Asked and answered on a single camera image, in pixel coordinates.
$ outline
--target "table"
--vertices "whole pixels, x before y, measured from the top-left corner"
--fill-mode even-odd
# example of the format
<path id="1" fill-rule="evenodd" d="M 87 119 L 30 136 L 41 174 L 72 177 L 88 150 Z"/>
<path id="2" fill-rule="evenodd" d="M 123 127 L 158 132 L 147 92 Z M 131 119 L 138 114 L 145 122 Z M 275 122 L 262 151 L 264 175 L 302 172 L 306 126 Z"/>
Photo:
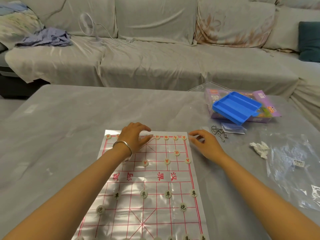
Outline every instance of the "table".
<path id="1" fill-rule="evenodd" d="M 283 116 L 268 130 L 304 133 L 320 155 L 320 133 L 283 98 L 270 98 Z M 132 121 L 178 132 L 218 124 L 201 92 L 43 86 L 0 124 L 0 238 L 96 160 L 105 129 L 121 130 Z M 265 161 L 249 147 L 264 126 L 246 123 L 246 135 L 221 145 L 269 185 Z M 210 239 L 270 239 L 223 170 L 194 147 L 192 157 Z M 320 225 L 320 212 L 299 210 Z"/>

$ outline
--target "xiangqi board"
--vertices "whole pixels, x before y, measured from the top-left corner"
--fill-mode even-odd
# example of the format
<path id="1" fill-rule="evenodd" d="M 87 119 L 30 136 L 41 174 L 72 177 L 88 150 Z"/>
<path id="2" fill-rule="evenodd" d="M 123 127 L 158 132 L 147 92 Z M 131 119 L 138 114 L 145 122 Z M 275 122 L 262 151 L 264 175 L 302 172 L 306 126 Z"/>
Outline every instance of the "xiangqi board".
<path id="1" fill-rule="evenodd" d="M 105 131 L 98 158 L 119 133 Z M 187 133 L 151 133 L 112 173 L 73 240 L 209 240 Z"/>

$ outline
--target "teal pillow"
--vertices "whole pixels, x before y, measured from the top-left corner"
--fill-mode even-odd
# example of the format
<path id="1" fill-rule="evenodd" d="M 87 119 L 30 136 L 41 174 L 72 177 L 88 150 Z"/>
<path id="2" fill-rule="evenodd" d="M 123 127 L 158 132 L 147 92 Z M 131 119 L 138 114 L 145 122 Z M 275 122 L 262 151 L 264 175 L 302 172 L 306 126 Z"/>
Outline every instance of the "teal pillow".
<path id="1" fill-rule="evenodd" d="M 299 22 L 299 60 L 320 62 L 320 22 Z"/>

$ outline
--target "white fan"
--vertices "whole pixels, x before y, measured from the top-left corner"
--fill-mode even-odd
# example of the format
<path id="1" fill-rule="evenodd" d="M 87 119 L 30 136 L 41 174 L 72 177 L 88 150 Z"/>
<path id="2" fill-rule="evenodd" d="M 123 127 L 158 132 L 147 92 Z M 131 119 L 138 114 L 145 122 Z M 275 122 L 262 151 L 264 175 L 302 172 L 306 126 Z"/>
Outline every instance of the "white fan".
<path id="1" fill-rule="evenodd" d="M 90 36 L 90 35 L 94 34 L 95 39 L 90 40 L 94 45 L 102 46 L 102 39 L 99 38 L 98 33 L 97 33 L 97 27 L 89 14 L 82 13 L 80 15 L 79 26 L 80 26 L 81 31 L 85 35 Z"/>

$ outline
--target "silver bracelet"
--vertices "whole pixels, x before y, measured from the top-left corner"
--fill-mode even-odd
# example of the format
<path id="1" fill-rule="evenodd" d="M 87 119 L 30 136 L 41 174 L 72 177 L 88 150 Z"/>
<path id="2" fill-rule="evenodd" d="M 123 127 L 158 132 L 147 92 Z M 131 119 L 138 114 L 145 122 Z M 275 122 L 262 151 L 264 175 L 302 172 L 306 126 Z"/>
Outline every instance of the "silver bracelet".
<path id="1" fill-rule="evenodd" d="M 131 157 L 132 157 L 132 149 L 130 148 L 130 146 L 128 145 L 128 143 L 126 143 L 125 141 L 122 141 L 122 140 L 116 141 L 116 142 L 113 144 L 112 148 L 113 148 L 117 143 L 119 143 L 119 142 L 123 142 L 123 143 L 126 144 L 126 146 L 129 147 L 129 149 L 130 149 L 130 152 L 131 152 L 130 157 L 128 157 L 128 158 L 126 158 L 126 159 L 124 160 L 124 162 L 127 162 L 127 161 L 129 161 L 129 160 L 131 159 Z"/>

